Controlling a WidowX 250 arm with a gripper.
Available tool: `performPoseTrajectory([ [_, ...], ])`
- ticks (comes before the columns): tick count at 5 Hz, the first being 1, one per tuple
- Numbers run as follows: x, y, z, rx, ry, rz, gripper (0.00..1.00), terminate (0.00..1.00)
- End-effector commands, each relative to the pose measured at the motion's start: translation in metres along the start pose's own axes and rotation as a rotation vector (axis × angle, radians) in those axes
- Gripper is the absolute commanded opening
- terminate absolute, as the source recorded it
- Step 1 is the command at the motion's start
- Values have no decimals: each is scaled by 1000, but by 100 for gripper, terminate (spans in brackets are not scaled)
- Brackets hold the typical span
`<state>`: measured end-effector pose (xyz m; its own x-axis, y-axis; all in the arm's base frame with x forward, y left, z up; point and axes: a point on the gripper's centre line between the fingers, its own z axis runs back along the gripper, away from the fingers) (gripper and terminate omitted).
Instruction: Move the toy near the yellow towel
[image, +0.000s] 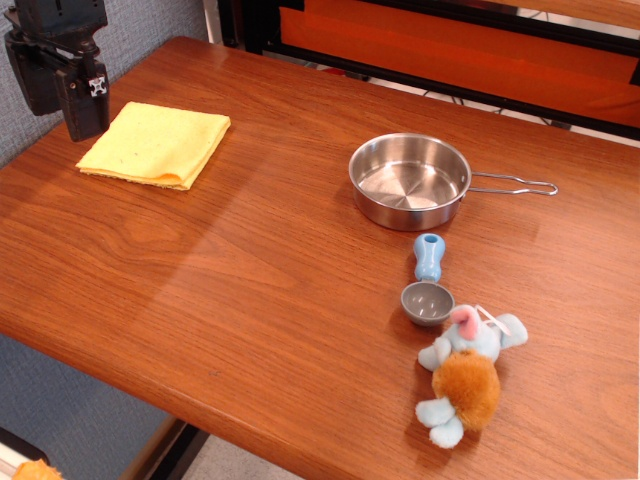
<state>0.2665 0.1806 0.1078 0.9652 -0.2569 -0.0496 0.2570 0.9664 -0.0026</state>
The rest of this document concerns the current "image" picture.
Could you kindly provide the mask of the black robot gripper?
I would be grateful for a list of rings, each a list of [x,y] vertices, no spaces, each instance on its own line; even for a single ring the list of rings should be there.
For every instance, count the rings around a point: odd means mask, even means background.
[[[5,47],[33,114],[61,110],[75,142],[110,124],[109,79],[95,33],[108,25],[102,1],[15,1]]]

